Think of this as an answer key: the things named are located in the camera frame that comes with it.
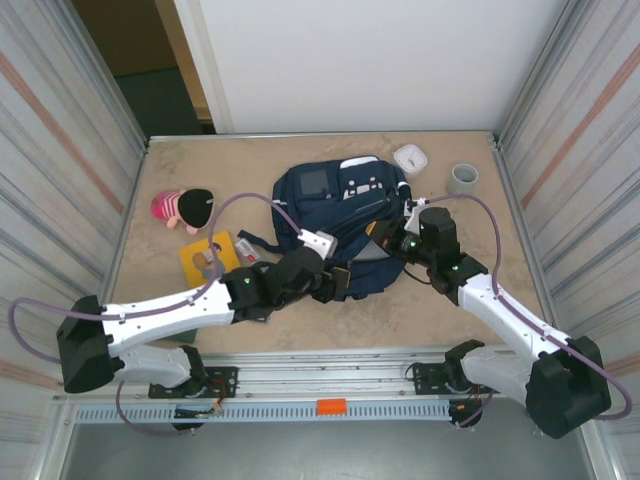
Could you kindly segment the small red white packet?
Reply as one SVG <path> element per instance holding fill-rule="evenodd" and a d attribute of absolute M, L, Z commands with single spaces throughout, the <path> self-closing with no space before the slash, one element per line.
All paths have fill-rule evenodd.
<path fill-rule="evenodd" d="M 256 263 L 262 260 L 262 257 L 255 250 L 253 245 L 246 239 L 239 239 L 235 243 L 235 249 L 239 256 L 248 261 L 249 263 Z"/>

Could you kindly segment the navy blue backpack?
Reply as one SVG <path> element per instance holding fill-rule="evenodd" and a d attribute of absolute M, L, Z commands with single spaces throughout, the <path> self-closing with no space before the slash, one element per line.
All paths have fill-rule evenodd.
<path fill-rule="evenodd" d="M 404 269 L 404 261 L 386 254 L 366 229 L 374 221 L 403 219 L 404 202 L 410 198 L 404 172 L 376 156 L 304 163 L 287 170 L 273 186 L 277 242 L 270 244 L 245 230 L 238 236 L 282 257 L 307 248 L 297 239 L 302 229 L 332 235 L 338 244 L 333 256 L 324 260 L 325 270 L 348 269 L 346 298 L 360 300 L 383 292 Z"/>

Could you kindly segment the yellow picture book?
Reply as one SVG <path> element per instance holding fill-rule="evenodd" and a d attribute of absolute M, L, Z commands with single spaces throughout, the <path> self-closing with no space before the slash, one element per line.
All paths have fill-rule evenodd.
<path fill-rule="evenodd" d="M 180 261 L 190 288 L 199 287 L 207 282 L 213 274 L 215 260 L 221 263 L 222 273 L 231 272 L 241 266 L 228 231 L 215 234 L 212 244 L 216 257 L 212 254 L 209 241 L 206 239 L 180 249 Z"/>

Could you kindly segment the grey cup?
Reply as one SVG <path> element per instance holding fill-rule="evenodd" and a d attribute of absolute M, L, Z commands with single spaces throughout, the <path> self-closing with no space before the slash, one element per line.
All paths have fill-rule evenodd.
<path fill-rule="evenodd" d="M 446 184 L 449 194 L 472 194 L 477 184 L 479 173 L 470 164 L 457 164 L 451 170 Z"/>

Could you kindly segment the pink striped plush doll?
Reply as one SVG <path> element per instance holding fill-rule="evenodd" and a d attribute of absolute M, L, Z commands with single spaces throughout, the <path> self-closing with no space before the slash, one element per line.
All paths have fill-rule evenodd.
<path fill-rule="evenodd" d="M 166 190 L 152 199 L 150 209 L 168 229 L 182 223 L 190 235 L 195 235 L 209 223 L 214 204 L 214 195 L 207 189 Z"/>

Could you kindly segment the aluminium mounting rail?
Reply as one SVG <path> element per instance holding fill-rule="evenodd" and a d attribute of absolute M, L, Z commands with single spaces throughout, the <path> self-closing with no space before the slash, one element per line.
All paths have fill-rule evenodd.
<path fill-rule="evenodd" d="M 509 348 L 487 346 L 500 354 Z M 462 355 L 432 348 L 347 349 L 248 354 L 200 354 L 205 368 L 237 367 L 238 386 L 234 398 L 328 398 L 415 396 L 414 385 L 404 373 L 414 362 L 442 363 L 461 370 Z M 117 381 L 93 390 L 101 392 Z M 123 382 L 143 388 L 149 384 Z"/>

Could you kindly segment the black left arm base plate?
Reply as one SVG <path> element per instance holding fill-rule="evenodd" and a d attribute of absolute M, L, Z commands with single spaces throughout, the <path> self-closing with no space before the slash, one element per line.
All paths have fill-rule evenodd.
<path fill-rule="evenodd" d="M 206 379 L 201 388 L 194 393 L 188 393 L 184 385 L 166 388 L 159 384 L 151 384 L 148 397 L 151 399 L 226 399 L 236 396 L 239 369 L 237 367 L 205 368 Z"/>

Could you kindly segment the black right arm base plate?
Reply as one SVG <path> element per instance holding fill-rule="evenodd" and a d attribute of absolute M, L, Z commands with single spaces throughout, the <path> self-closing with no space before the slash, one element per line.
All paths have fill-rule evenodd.
<path fill-rule="evenodd" d="M 446 362 L 414 362 L 407 367 L 405 379 L 412 382 L 416 395 L 476 395 L 488 394 L 491 389 L 471 383 L 457 367 Z"/>

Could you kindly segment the aluminium enclosure post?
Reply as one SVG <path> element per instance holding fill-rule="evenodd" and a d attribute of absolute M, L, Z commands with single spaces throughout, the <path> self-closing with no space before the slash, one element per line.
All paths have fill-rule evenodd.
<path fill-rule="evenodd" d="M 548 38 L 533 63 L 522 88 L 499 128 L 493 132 L 494 146 L 503 153 L 516 136 L 536 99 L 561 63 L 575 31 L 594 0 L 566 0 Z"/>
<path fill-rule="evenodd" d="M 148 147 L 148 139 L 143 133 L 138 120 L 135 118 L 133 111 L 99 52 L 98 47 L 71 0 L 59 1 L 63 13 L 71 24 L 70 29 L 73 40 L 81 50 L 81 66 L 87 70 L 89 78 L 95 82 L 98 95 L 113 115 L 122 133 L 128 138 L 128 143 L 141 152 L 142 155 L 145 155 Z"/>

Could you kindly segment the white door frame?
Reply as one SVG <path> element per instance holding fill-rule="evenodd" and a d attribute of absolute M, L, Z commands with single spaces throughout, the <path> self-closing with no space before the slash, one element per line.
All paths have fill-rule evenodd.
<path fill-rule="evenodd" d="M 154 0 L 197 118 L 234 134 L 228 100 L 204 15 L 204 0 Z"/>

